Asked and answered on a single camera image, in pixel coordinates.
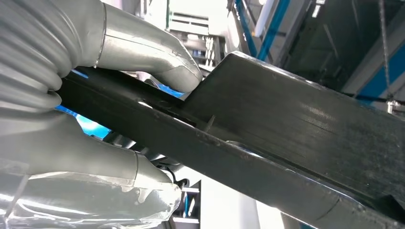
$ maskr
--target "blue steel beam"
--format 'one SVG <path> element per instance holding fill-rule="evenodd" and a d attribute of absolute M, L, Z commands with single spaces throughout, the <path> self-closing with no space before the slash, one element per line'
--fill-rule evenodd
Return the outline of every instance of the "blue steel beam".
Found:
<path fill-rule="evenodd" d="M 246 42 L 247 42 L 247 46 L 249 48 L 250 55 L 253 57 L 256 57 L 257 49 L 255 46 L 255 43 L 253 42 L 253 38 L 252 38 L 252 34 L 249 30 L 249 26 L 247 25 L 247 22 L 246 22 L 246 18 L 244 15 L 245 11 L 244 11 L 242 0 L 235 0 L 235 4 L 236 4 L 236 11 L 238 13 L 238 16 L 240 18 L 240 22 L 242 25 L 243 33 L 245 34 L 245 37 L 246 37 Z"/>
<path fill-rule="evenodd" d="M 405 72 L 405 44 L 391 57 L 389 61 L 390 83 L 395 82 Z M 384 67 L 381 67 L 377 74 L 362 88 L 359 95 L 378 98 L 387 90 Z"/>
<path fill-rule="evenodd" d="M 278 29 L 283 21 L 284 15 L 288 9 L 290 0 L 280 0 L 277 5 L 276 12 L 274 13 L 273 19 L 271 20 L 270 26 L 267 30 L 265 38 L 263 39 L 262 46 L 260 48 L 257 58 L 264 61 L 268 55 L 268 52 L 273 44 L 273 41 L 277 35 Z"/>

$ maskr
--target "plastic wrap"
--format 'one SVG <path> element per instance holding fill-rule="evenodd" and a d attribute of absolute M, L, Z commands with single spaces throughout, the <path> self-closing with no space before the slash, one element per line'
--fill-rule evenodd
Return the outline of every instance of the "plastic wrap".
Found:
<path fill-rule="evenodd" d="M 152 228 L 169 219 L 181 190 L 151 179 L 71 172 L 0 173 L 0 228 Z"/>

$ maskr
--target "chain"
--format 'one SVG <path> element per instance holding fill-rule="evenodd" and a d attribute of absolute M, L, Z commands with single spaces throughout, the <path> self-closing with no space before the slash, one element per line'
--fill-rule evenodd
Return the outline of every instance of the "chain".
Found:
<path fill-rule="evenodd" d="M 378 1 L 378 6 L 380 8 L 380 25 L 381 25 L 381 36 L 383 39 L 383 52 L 384 52 L 384 72 L 385 72 L 385 82 L 387 84 L 387 99 L 392 99 L 392 94 L 390 92 L 390 73 L 388 68 L 388 47 L 387 47 L 387 29 L 385 25 L 385 10 L 384 10 L 384 0 Z"/>

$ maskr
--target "black metal beam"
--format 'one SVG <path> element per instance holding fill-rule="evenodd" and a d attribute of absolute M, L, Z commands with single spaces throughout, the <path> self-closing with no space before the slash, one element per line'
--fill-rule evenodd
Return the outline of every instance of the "black metal beam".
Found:
<path fill-rule="evenodd" d="M 215 115 L 208 133 L 277 156 L 363 203 L 380 208 L 378 199 L 392 195 L 405 206 L 405 123 L 393 115 L 242 54 L 228 55 L 182 110 Z"/>
<path fill-rule="evenodd" d="M 145 92 L 142 86 L 123 83 L 125 76 L 111 71 L 87 69 L 86 73 L 87 79 L 73 73 L 64 79 L 58 92 L 63 105 L 152 151 L 320 229 L 403 227 L 276 155 L 257 157 L 139 103 L 159 103 L 152 87 Z"/>

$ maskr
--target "blue light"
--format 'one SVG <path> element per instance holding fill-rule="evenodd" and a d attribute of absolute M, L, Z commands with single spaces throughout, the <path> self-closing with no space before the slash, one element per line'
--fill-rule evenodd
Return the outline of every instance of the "blue light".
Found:
<path fill-rule="evenodd" d="M 81 126 L 83 132 L 87 135 L 94 135 L 94 136 L 102 139 L 105 136 L 107 136 L 107 134 L 110 133 L 110 131 L 111 131 L 110 129 L 108 129 L 94 121 L 91 121 L 90 119 L 83 117 L 83 116 L 79 115 L 78 113 L 75 113 L 75 112 L 67 109 L 64 106 L 60 105 L 60 106 L 57 106 L 55 109 L 59 110 L 59 111 L 63 111 L 65 113 L 68 113 L 68 114 L 72 115 L 73 117 L 75 117 L 77 122 Z"/>
<path fill-rule="evenodd" d="M 164 92 L 166 92 L 166 93 L 168 93 L 168 94 L 171 94 L 171 95 L 173 95 L 174 97 L 177 97 L 177 98 L 180 98 L 184 93 L 181 93 L 181 92 L 177 92 L 177 91 L 175 91 L 175 90 L 172 90 L 171 88 L 169 88 L 168 86 L 166 86 L 166 85 L 163 85 L 163 84 L 158 84 L 158 87 L 159 87 L 159 89 L 160 90 L 162 90 L 162 91 L 164 91 Z"/>
<path fill-rule="evenodd" d="M 75 70 L 75 69 L 72 69 L 72 72 L 75 73 L 75 74 L 80 75 L 80 76 L 83 77 L 83 78 L 88 79 L 88 76 L 87 76 L 86 74 L 81 73 L 81 72 L 79 72 L 79 71 L 77 71 L 77 70 Z"/>

